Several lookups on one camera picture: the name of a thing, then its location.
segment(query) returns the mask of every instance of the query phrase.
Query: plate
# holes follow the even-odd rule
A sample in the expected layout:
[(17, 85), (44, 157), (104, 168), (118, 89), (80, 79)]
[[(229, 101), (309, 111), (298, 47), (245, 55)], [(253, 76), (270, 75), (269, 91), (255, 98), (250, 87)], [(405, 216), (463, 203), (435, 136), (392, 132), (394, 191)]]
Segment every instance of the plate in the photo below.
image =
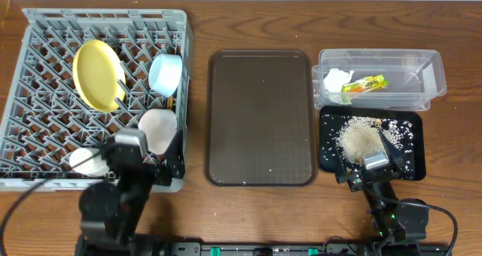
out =
[(121, 60), (103, 41), (86, 42), (75, 54), (73, 65), (75, 88), (91, 108), (112, 112), (119, 108), (115, 98), (123, 100), (125, 92), (117, 80), (126, 82)]

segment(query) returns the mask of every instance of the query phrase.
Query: snack package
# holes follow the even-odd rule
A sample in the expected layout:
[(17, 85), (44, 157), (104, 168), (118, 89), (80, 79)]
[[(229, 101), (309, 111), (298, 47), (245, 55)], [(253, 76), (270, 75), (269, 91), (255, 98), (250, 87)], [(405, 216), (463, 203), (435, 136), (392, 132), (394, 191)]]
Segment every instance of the snack package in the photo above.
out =
[(389, 82), (383, 75), (367, 76), (353, 83), (344, 84), (341, 92), (368, 92), (388, 87)]

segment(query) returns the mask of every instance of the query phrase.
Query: gray dish rack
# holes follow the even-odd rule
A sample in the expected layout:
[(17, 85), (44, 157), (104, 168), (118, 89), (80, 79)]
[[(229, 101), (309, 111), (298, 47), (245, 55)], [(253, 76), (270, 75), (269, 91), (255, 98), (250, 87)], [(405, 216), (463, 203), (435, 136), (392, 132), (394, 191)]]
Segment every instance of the gray dish rack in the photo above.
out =
[[(180, 10), (24, 9), (29, 26), (23, 36), (0, 134), (0, 191), (26, 190), (45, 178), (39, 190), (82, 190), (99, 179), (71, 171), (70, 153), (96, 146), (123, 127), (135, 127), (148, 109), (165, 108), (167, 99), (148, 88), (148, 70), (160, 53), (182, 57), (182, 78), (174, 95), (182, 152), (187, 159), (188, 88), (194, 38)], [(90, 40), (109, 44), (126, 74), (119, 109), (102, 113), (78, 95), (72, 77), (75, 52)], [(146, 163), (159, 163), (153, 154)], [(105, 176), (116, 182), (110, 172)], [(153, 192), (176, 192), (184, 179)]]

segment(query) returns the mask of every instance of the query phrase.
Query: wood grain surface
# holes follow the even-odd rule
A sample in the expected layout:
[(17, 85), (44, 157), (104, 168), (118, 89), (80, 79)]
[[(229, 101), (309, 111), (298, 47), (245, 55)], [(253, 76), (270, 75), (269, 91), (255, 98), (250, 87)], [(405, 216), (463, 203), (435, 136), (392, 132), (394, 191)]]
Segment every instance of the wood grain surface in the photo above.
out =
[[(450, 210), (459, 222), (456, 255), (482, 245), (482, 3), (480, 2), (183, 2), (12, 1), (0, 37), (0, 103), (5, 105), (27, 21), (21, 8), (175, 8), (194, 31), (189, 89), (189, 156), (184, 188), (154, 194), (140, 233), (205, 242), (320, 243), (331, 235), (375, 234), (362, 193), (320, 172), (301, 188), (220, 188), (203, 175), (210, 56), (221, 49), (299, 49), (315, 65), (324, 48), (434, 49), (441, 53), (447, 95), (421, 113), (427, 176), (394, 181), (399, 198)], [(80, 192), (36, 193), (13, 216), (9, 255), (71, 255), (79, 230)], [(0, 194), (0, 216), (19, 196)], [(427, 242), (448, 243), (450, 219), (430, 212)]]

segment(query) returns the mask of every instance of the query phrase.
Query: black cable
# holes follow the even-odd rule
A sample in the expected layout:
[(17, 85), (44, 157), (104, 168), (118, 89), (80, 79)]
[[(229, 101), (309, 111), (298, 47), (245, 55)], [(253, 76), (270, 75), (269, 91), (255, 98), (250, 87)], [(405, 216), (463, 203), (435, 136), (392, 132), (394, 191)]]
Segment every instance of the black cable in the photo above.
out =
[[(81, 166), (83, 163), (87, 162), (88, 160), (93, 159), (94, 157), (99, 156), (102, 153), (103, 153), (103, 151), (101, 149), (101, 150), (99, 150), (99, 152), (94, 154), (92, 157), (89, 157), (86, 160), (84, 160), (84, 161), (78, 163), (77, 165), (73, 166), (72, 169), (74, 169), (78, 166)], [(44, 185), (46, 182), (48, 182), (50, 180), (52, 180), (52, 179), (46, 178), (45, 180), (42, 180), (41, 182), (39, 182), (39, 183), (35, 184), (34, 186), (32, 186), (31, 188), (29, 188), (27, 191), (23, 192), (23, 194), (17, 199), (17, 201), (15, 201), (14, 204), (12, 204), (12, 206), (7, 211), (7, 214), (3, 217), (2, 225), (0, 226), (0, 254), (2, 256), (7, 256), (7, 252), (5, 251), (4, 237), (5, 237), (5, 229), (7, 227), (7, 223), (10, 220), (11, 216), (14, 214), (15, 210), (22, 203), (22, 201), (24, 201), (28, 196), (30, 196), (30, 194), (32, 194), (32, 192), (34, 192), (37, 188)]]
[[(323, 246), (322, 246), (322, 252), (326, 252), (325, 251), (325, 246), (333, 239), (333, 238), (339, 238), (339, 239), (342, 239), (343, 241), (346, 241), (343, 237), (341, 236), (330, 236), (328, 237), (328, 239), (323, 243)], [(351, 245), (349, 245), (348, 243), (347, 244), (344, 244), (344, 245), (348, 245), (348, 248), (355, 254), (357, 254), (356, 250), (352, 248)]]
[(379, 198), (380, 200), (383, 200), (383, 201), (388, 202), (388, 203), (405, 204), (405, 205), (415, 206), (415, 207), (420, 207), (420, 208), (428, 208), (428, 209), (432, 209), (432, 210), (435, 210), (435, 211), (443, 212), (445, 215), (448, 215), (448, 217), (449, 217), (449, 218), (452, 220), (452, 222), (453, 222), (453, 235), (452, 235), (452, 241), (450, 241), (450, 245), (449, 245), (447, 251), (445, 252), (445, 255), (444, 255), (444, 256), (450, 255), (450, 253), (452, 252), (453, 247), (455, 246), (455, 242), (457, 241), (457, 235), (459, 234), (459, 225), (457, 224), (457, 220), (455, 219), (455, 216), (452, 215), (451, 212), (448, 212), (446, 209), (443, 209), (443, 208), (441, 208), (441, 207), (431, 206), (431, 205), (425, 204), (425, 203), (404, 203), (404, 202), (401, 202), (401, 201), (398, 201), (398, 200), (392, 200), (392, 199), (389, 199), (389, 198), (385, 198), (385, 197), (376, 195), (376, 194), (375, 194), (372, 190), (370, 190), (370, 189), (365, 188), (365, 190), (368, 191), (368, 193), (372, 194), (373, 196)]

